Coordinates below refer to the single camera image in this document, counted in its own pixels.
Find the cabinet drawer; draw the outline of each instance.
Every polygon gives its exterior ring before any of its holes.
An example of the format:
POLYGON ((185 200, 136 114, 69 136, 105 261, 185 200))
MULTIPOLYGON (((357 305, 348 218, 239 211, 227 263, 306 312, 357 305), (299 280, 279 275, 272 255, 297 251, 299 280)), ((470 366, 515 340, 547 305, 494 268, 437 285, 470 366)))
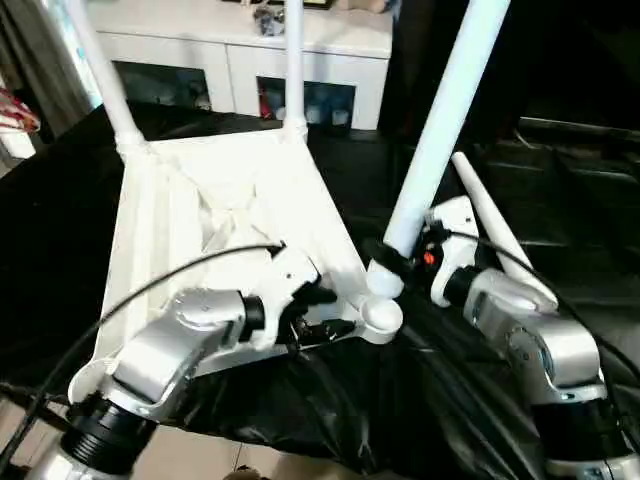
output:
POLYGON ((234 111, 224 45, 100 33, 130 100, 234 111))
MULTIPOLYGON (((284 50, 230 45, 227 47, 231 84, 237 113, 258 116, 261 109, 261 90, 264 79, 273 85, 273 79, 286 76, 287 57, 284 50)), ((305 90, 317 84, 330 84, 327 91, 339 86, 351 86, 352 100, 349 106, 351 127, 375 130, 378 125, 382 93, 387 75, 388 60, 379 58, 332 55, 324 53, 304 54, 304 79, 310 82, 305 90)), ((341 96, 346 96, 342 89, 341 96)))

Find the black plastic sheet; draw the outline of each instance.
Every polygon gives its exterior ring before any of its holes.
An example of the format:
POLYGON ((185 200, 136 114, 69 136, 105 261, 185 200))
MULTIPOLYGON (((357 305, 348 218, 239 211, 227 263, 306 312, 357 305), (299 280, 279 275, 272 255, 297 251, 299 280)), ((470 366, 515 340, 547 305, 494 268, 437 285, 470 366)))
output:
MULTIPOLYGON (((133 112, 147 138, 264 127, 157 106, 133 112)), ((0 258, 2 389, 33 391, 99 314, 122 174, 111 135, 103 111, 94 112, 0 181, 0 250, 10 252, 0 258)), ((316 130, 309 147, 356 245, 380 238, 410 152, 316 130)), ((514 147, 469 153, 533 264, 595 331, 640 363, 638 157, 514 147)), ((462 192, 447 171, 438 201, 462 192)), ((494 259, 481 251, 479 261, 494 259)), ((508 365, 455 309, 435 307, 420 291, 400 303, 405 324, 390 344, 348 340, 200 378, 174 424, 360 472, 543 478, 536 430, 508 365)), ((637 415, 634 380, 605 360, 616 397, 637 415)), ((50 393, 64 390, 61 383, 50 393)))

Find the black cable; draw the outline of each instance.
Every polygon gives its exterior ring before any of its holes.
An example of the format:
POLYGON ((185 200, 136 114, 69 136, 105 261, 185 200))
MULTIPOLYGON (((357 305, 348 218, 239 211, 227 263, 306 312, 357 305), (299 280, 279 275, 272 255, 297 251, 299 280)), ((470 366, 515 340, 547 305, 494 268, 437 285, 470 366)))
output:
POLYGON ((111 318, 113 318, 117 313, 119 313, 123 308, 125 308, 129 303, 131 303, 140 295, 148 292, 149 290, 157 287, 161 283, 166 282, 170 278, 174 277, 175 275, 178 275, 179 273, 184 272, 185 270, 189 270, 197 265, 209 262, 211 260, 226 256, 226 255, 231 255, 231 254, 241 253, 241 252, 246 252, 251 250, 272 251, 274 249, 280 249, 280 248, 282 248, 281 245, 272 245, 272 244, 249 245, 245 247, 230 248, 229 250, 223 250, 221 252, 211 253, 203 257, 196 258, 195 260, 192 260, 182 265, 181 267, 176 268, 175 270, 165 273, 164 275, 160 275, 159 277, 146 283, 142 287, 135 290, 133 293, 126 296, 120 302, 118 302, 113 308, 111 308, 111 310, 109 310, 104 316, 102 316, 102 318, 94 322, 93 325, 91 325, 91 327, 89 327, 82 334, 82 336, 80 336, 80 338, 78 338, 74 342, 74 344, 71 345, 71 347, 65 352, 62 358, 58 361, 58 363, 53 368, 51 373, 47 376, 47 378, 44 380, 44 382, 42 382, 42 385, 40 386, 40 388, 38 389, 38 392, 34 396, 31 405, 25 412, 24 417, 20 422, 20 425, 18 425, 18 428, 16 428, 15 432, 11 436, 11 439, 5 446, 4 450, 2 450, 2 455, 0 455, 0 478, 2 478, 2 475, 4 475, 7 467, 9 466, 9 462, 11 461, 11 458, 20 447, 20 444, 24 441, 25 437, 29 433, 29 430, 31 430, 31 427, 33 427, 33 424, 37 419, 38 410, 40 410, 43 403, 45 402, 45 399, 47 396, 47 390, 49 390, 49 388, 54 384, 54 382, 58 380, 58 377, 62 373, 64 373, 64 370, 67 367, 67 364, 74 359, 74 357, 78 354, 82 346, 93 338, 93 336, 97 333, 98 329, 102 325, 108 322, 111 318))
MULTIPOLYGON (((471 235, 469 233, 456 232, 454 230, 445 229, 443 233, 447 236, 467 238, 469 240, 475 241, 479 245, 488 247, 494 250, 496 253, 500 255, 504 255, 509 260, 517 263, 529 274, 537 278, 540 282, 544 284, 545 287, 547 287, 549 290, 553 292, 553 294, 558 299, 559 306, 562 309, 566 310, 580 325, 582 325, 584 328, 586 328, 589 331, 589 333, 593 336, 593 339, 595 340, 597 345, 599 345, 601 348, 604 348, 608 350, 610 353, 612 353, 620 361, 620 363, 622 363, 631 372, 631 374, 635 377, 636 381, 640 384, 640 369, 629 359, 629 357, 627 357, 624 353, 622 353, 620 349, 618 349, 618 347, 609 343, 607 340, 605 340, 600 335, 595 333, 591 328, 589 328, 589 326, 584 321, 584 319, 580 316, 580 314, 578 313, 576 308, 573 306, 573 304, 569 300, 567 300, 567 298, 564 295, 562 295, 558 291, 558 289, 554 287, 553 283, 549 281, 547 278, 545 278, 544 275, 542 275, 540 272, 536 271, 535 269, 527 265, 525 262, 523 262, 520 258, 515 256, 513 253, 504 249, 500 245, 497 245, 491 240, 478 237, 477 235, 471 235)), ((604 376, 604 383, 607 387, 607 391, 609 392, 609 395, 611 395, 611 403, 613 405, 613 408, 616 414, 622 420, 623 415, 620 412, 618 403, 614 399, 614 389, 613 389, 613 383, 611 382, 611 376, 608 374, 608 369, 605 368, 604 363, 601 365, 601 367, 602 367, 602 373, 604 376)), ((640 443, 635 439, 633 435, 631 435, 629 432, 626 431, 626 429, 624 428, 624 425, 622 426, 622 429, 625 432, 629 442, 631 442, 636 453, 640 454, 640 443)))

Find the white drawer unit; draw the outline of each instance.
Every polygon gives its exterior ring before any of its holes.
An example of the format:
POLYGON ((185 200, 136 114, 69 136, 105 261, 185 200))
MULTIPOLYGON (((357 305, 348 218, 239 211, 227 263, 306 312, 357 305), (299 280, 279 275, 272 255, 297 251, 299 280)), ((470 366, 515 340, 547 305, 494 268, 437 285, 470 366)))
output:
MULTIPOLYGON (((206 90, 212 110, 264 116, 267 103, 284 97, 277 83, 285 76, 284 38, 261 36, 251 8, 220 0, 113 0, 89 2, 89 11, 105 52, 128 77, 130 99, 184 105, 197 103, 197 91, 206 90), (163 87, 172 75, 176 86, 163 87), (144 76, 152 79, 149 88, 136 85, 144 76)), ((307 112, 310 123, 323 117, 377 127, 392 24, 390 14, 305 10, 305 102, 335 97, 307 112)))

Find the white plastic stool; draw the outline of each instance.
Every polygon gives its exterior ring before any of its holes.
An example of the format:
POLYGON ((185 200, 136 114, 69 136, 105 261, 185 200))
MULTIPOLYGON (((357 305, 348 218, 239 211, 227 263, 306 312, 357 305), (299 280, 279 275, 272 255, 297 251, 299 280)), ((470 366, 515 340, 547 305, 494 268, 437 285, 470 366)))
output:
MULTIPOLYGON (((311 320, 357 323, 354 335, 390 341, 402 323, 392 300, 372 296, 365 269, 307 148, 302 77, 302 0, 286 2, 286 118, 278 130, 147 142, 136 127, 119 78, 90 26, 83 0, 69 15, 96 77, 125 163, 103 311, 152 278, 211 251, 255 243, 303 250, 338 295, 311 320)), ((69 386, 72 402, 92 391, 110 359, 165 302, 187 286, 248 293, 268 266, 246 252, 174 277, 143 295, 99 331, 91 362, 69 386)), ((199 375, 285 353, 237 351, 206 359, 199 375)))

